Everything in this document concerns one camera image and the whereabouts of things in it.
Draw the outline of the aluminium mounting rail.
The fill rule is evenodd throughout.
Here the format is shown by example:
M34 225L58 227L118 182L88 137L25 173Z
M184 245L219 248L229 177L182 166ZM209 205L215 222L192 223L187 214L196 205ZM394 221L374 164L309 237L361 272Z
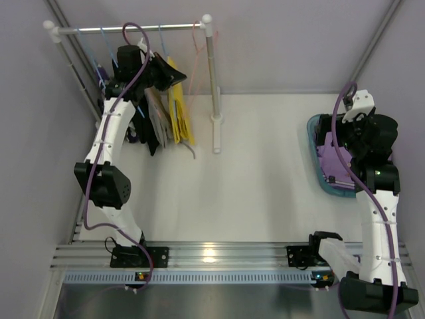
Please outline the aluminium mounting rail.
M331 282L324 264L295 265L291 243L156 242L149 245L154 266L111 268L111 242L60 245L50 270L72 284L315 284Z

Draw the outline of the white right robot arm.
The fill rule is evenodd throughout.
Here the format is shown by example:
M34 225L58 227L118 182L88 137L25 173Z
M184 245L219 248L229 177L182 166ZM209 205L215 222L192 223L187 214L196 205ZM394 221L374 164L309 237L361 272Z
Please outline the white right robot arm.
M344 121L342 114L319 115L314 146L330 142L339 163L354 183L360 205L360 258L347 249L341 235L315 232L315 253L339 280L339 299L345 310L385 314L393 318L419 301L403 273L398 249L397 206L400 178L391 160L398 124L391 117L361 113Z

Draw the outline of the black garment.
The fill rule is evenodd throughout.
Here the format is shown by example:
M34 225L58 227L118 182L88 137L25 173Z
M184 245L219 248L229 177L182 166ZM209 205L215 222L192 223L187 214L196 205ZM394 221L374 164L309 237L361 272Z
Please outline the black garment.
M141 99L139 105L135 109L133 124L140 142L142 144L147 144L150 155L154 156L157 148L159 147L159 142L155 135L152 121L149 117L149 106L146 97Z

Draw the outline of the white clothes rack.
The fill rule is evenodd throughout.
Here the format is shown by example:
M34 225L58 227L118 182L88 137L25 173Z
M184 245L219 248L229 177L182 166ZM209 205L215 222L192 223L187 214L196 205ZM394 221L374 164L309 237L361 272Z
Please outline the white clothes rack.
M207 44L207 58L209 64L209 78L211 85L211 97L212 97L212 152L214 154L220 154L222 151L222 123L224 117L221 113L221 96L220 96L220 87L217 82L216 74L216 59L214 56L214 44L218 39L218 33L213 31L213 18L209 14L202 16L201 24L196 24L195 29L200 29L204 31L205 41ZM63 43L63 36L78 35L77 29L80 28L71 28L71 27L57 27L52 21L46 20L43 22L43 28L48 33L52 42L56 45L58 50L62 52L64 60L68 63L72 74L74 75L77 83L79 83L80 88L82 89L83 95L86 97L86 100L90 99L89 93L87 93L86 87L83 81L80 78L78 71L74 68L74 65L69 57L68 52L66 51ZM135 23L126 23L129 25L127 28L127 33L130 32L141 32L143 38L147 38L146 33L150 31L158 31L158 25L148 25L148 26L139 26ZM163 25L163 31L180 31L180 30L192 30L193 23L189 24L174 24L174 25ZM121 33L122 27L102 27L105 33ZM80 29L83 35L90 34L101 34L100 27L90 27Z

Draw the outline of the purple trousers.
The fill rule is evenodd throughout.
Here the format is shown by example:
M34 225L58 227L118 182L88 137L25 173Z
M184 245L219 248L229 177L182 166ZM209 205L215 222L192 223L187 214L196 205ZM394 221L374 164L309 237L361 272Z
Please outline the purple trousers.
M316 145L315 148L317 176L321 188L328 194L353 197L355 185L336 154L332 133L326 133L325 143L322 146Z

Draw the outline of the yellow garment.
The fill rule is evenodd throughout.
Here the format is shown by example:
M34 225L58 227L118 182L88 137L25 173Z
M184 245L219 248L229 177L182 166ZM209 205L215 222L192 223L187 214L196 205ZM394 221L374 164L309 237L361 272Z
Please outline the yellow garment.
M176 144L187 141L191 146L195 145L191 119L183 96L183 85L179 82L173 84L167 91L171 129Z

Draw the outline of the grey beige garment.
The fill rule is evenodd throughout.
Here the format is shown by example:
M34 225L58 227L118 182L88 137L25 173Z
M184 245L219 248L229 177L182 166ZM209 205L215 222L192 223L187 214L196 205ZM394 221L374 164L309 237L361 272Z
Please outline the grey beige garment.
M173 138L171 117L166 111L159 92L154 88L145 89L149 119L153 125L155 137L162 148L166 148L169 140Z

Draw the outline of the teal transparent plastic basin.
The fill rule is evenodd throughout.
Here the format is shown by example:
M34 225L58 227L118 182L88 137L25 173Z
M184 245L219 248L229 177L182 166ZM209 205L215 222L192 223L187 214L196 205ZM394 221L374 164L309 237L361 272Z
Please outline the teal transparent plastic basin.
M316 160L316 148L315 148L315 146L317 144L315 142L315 131L316 131L318 121L319 121L319 114L314 115L307 122L307 136L308 136L308 139L309 139L309 150L310 150L311 159L312 159L312 162L313 162L313 165L314 165L314 168L315 168L316 176L317 176L317 166L316 166L317 160ZM353 197L346 197L346 198L355 198L355 192L354 192Z

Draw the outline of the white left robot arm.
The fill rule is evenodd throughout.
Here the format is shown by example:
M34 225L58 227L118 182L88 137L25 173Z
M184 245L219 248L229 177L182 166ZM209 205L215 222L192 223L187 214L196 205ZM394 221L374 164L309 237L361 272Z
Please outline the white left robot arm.
M118 48L114 75L104 89L102 119L85 160L74 174L86 196L108 218L104 226L115 232L117 253L145 249L143 231L128 207L131 181L118 167L125 141L141 143L154 155L171 131L171 119L158 93L186 79L146 45Z

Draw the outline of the purple white patterned garment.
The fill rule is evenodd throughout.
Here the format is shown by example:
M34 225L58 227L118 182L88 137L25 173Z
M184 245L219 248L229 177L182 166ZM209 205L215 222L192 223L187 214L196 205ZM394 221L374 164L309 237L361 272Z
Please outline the purple white patterned garment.
M96 64L96 70L95 70L97 79L98 79L98 87L101 90L101 93L105 95L106 88L108 87L110 83L110 77L106 71L106 69L99 63Z

